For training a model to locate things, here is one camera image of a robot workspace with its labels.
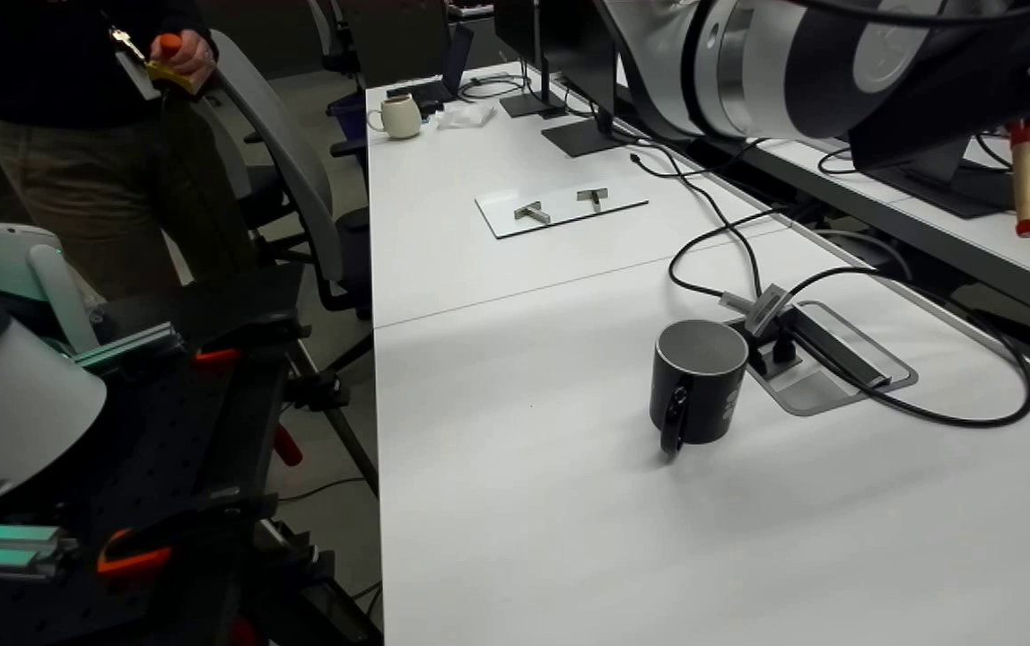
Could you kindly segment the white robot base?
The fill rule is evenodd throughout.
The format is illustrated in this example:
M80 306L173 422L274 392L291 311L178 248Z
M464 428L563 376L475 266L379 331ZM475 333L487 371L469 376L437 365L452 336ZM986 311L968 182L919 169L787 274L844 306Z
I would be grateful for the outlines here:
M96 422L109 385L80 365L96 348L54 235L0 224L0 500L54 468ZM0 577L42 574L65 553L54 525L0 525Z

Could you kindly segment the person's hand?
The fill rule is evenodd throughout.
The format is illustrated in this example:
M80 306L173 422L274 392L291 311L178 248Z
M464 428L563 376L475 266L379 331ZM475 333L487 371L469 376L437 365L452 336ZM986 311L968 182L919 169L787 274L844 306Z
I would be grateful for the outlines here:
M148 72L198 98L216 75L216 47L193 30L158 34L150 42Z

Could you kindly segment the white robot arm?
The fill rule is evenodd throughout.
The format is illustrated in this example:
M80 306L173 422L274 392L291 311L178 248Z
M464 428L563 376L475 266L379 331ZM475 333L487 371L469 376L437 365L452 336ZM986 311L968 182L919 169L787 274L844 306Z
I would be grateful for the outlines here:
M643 121L844 141L863 169L1030 120L1030 0L596 0Z

